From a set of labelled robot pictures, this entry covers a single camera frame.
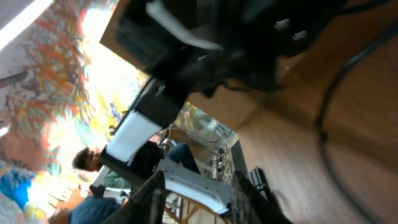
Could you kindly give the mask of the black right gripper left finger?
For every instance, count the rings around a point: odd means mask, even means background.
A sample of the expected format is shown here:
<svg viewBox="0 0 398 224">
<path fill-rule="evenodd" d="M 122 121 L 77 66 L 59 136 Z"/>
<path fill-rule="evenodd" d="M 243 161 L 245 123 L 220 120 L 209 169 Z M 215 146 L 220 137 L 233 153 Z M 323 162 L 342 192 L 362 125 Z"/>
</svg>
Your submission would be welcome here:
<svg viewBox="0 0 398 224">
<path fill-rule="evenodd" d="M 162 224 L 165 208 L 165 179 L 155 172 L 118 211 L 101 224 Z"/>
</svg>

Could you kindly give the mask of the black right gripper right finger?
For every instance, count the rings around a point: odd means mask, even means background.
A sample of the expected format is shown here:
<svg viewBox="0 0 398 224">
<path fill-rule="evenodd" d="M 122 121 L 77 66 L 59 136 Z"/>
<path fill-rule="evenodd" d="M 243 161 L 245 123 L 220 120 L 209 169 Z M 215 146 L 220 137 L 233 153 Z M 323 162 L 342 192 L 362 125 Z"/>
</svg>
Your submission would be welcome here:
<svg viewBox="0 0 398 224">
<path fill-rule="evenodd" d="M 230 210 L 234 224 L 292 224 L 238 170 L 234 172 L 231 183 Z"/>
</svg>

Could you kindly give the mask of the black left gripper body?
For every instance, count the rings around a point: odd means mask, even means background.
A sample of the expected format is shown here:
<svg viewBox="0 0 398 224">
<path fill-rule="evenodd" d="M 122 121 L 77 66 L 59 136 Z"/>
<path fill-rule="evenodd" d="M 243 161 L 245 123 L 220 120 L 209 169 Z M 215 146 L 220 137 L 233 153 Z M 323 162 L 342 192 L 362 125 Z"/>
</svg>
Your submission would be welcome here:
<svg viewBox="0 0 398 224">
<path fill-rule="evenodd" d="M 277 60 L 302 53 L 341 1 L 150 1 L 149 16 L 176 41 L 153 75 L 174 95 L 238 79 L 279 89 Z"/>
</svg>

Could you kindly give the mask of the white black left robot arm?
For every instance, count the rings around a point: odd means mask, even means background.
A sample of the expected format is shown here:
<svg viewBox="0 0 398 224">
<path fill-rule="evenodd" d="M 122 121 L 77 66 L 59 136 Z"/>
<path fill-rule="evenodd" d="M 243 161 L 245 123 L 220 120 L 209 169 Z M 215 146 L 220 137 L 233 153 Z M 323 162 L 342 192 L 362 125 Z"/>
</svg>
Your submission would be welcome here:
<svg viewBox="0 0 398 224">
<path fill-rule="evenodd" d="M 177 118 L 188 96 L 211 96 L 239 80 L 238 90 L 280 90 L 278 59 L 304 52 L 325 28 L 341 1 L 129 1 L 116 39 L 150 76 L 102 150 L 91 185 L 103 195 L 105 175 L 114 170 L 137 180 L 130 165 L 149 150 L 149 140 Z M 232 184 L 215 182 L 149 152 L 144 185 L 113 220 L 158 223 L 165 193 L 198 202 L 235 223 L 287 223 L 245 175 Z"/>
</svg>

